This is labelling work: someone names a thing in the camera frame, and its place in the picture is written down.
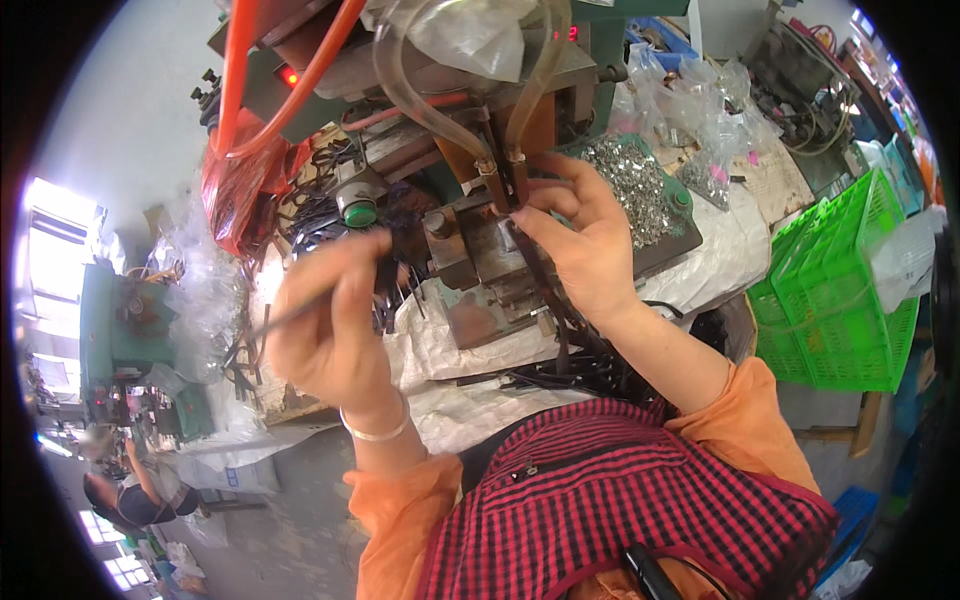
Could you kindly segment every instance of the hand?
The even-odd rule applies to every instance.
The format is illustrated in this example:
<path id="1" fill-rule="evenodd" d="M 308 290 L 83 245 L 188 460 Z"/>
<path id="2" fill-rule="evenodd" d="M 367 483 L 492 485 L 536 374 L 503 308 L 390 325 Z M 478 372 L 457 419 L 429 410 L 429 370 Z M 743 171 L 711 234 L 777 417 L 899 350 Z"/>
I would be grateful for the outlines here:
<path id="1" fill-rule="evenodd" d="M 294 263 L 276 293 L 275 318 L 333 288 L 329 302 L 269 334 L 267 357 L 277 375 L 351 413 L 395 394 L 371 320 L 376 258 L 390 245 L 385 230 L 323 244 Z"/>
<path id="2" fill-rule="evenodd" d="M 133 438 L 127 438 L 123 442 L 124 448 L 127 450 L 127 456 L 130 457 L 131 462 L 136 460 L 136 442 L 133 441 Z"/>
<path id="3" fill-rule="evenodd" d="M 573 306 L 605 333 L 639 303 L 627 214 L 586 162 L 553 153 L 528 162 L 567 181 L 530 180 L 529 202 L 510 216 L 553 259 Z M 573 230 L 550 216 L 550 210 L 572 223 Z"/>

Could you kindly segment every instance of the apron zipper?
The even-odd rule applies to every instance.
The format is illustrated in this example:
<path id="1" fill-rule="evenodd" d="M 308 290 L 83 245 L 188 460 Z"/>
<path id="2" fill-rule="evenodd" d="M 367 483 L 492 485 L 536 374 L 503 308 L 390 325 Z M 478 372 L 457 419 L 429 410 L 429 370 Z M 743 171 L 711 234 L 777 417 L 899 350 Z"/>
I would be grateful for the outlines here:
<path id="1" fill-rule="evenodd" d="M 558 468 L 564 468 L 564 467 L 569 467 L 571 465 L 576 465 L 577 463 L 581 461 L 585 461 L 586 459 L 593 458 L 594 456 L 599 456 L 606 452 L 611 452 L 613 450 L 619 450 L 620 448 L 626 448 L 634 445 L 636 445 L 636 442 L 621 442 L 619 444 L 607 445 L 602 448 L 593 449 L 590 452 L 584 452 L 583 454 L 578 454 L 576 456 L 571 456 L 569 458 L 564 458 L 559 461 L 552 461 L 552 462 L 544 463 L 541 465 L 537 465 L 534 462 L 534 458 L 532 456 L 528 456 L 522 468 L 519 468 L 514 472 L 510 473 L 510 479 L 514 483 L 519 483 L 532 475 L 537 475 L 539 473 L 546 473 L 552 470 L 556 470 Z"/>

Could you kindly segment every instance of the wrist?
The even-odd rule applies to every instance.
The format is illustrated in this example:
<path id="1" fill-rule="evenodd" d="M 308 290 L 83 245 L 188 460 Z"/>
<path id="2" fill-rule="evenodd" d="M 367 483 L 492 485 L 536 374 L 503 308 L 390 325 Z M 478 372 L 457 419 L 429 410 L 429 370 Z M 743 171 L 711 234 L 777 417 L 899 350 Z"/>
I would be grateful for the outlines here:
<path id="1" fill-rule="evenodd" d="M 636 294 L 630 295 L 611 304 L 603 313 L 589 321 L 600 334 L 613 341 L 622 335 L 631 335 L 632 324 L 643 317 L 643 308 L 646 306 Z"/>
<path id="2" fill-rule="evenodd" d="M 372 436 L 394 431 L 408 418 L 405 400 L 393 386 L 366 406 L 343 407 L 341 413 L 350 427 Z"/>

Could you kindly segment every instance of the bracelet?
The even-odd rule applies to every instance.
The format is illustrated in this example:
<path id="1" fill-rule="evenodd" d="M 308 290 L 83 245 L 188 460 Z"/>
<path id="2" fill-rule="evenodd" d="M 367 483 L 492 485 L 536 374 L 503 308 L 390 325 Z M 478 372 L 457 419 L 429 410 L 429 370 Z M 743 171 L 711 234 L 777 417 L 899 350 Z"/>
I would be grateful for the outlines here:
<path id="1" fill-rule="evenodd" d="M 400 396 L 400 401 L 403 403 L 403 423 L 400 424 L 400 427 L 389 433 L 373 435 L 364 433 L 362 431 L 357 431 L 353 427 L 350 427 L 349 423 L 347 423 L 347 418 L 344 417 L 343 408 L 340 409 L 340 421 L 344 424 L 344 428 L 346 428 L 350 435 L 357 440 L 363 440 L 364 442 L 388 442 L 389 440 L 392 440 L 403 433 L 403 430 L 407 428 L 407 423 L 410 422 L 410 403 L 407 402 L 407 398 L 404 397 L 403 394 L 400 392 L 397 392 L 397 394 Z"/>

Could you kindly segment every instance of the orange sleeve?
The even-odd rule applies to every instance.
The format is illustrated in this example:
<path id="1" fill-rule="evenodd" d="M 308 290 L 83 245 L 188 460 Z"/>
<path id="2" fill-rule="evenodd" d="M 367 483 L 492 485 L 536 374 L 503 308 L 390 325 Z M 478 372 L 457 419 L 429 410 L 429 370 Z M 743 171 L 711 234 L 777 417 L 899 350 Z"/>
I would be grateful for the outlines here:
<path id="1" fill-rule="evenodd" d="M 777 380 L 759 358 L 736 367 L 727 387 L 705 409 L 664 425 L 740 470 L 774 475 L 820 493 L 789 425 L 780 414 Z"/>
<path id="2" fill-rule="evenodd" d="M 453 509 L 463 465 L 455 454 L 431 456 L 392 477 L 358 470 L 350 511 L 370 533 L 360 557 L 357 598 L 413 598 L 434 526 Z"/>

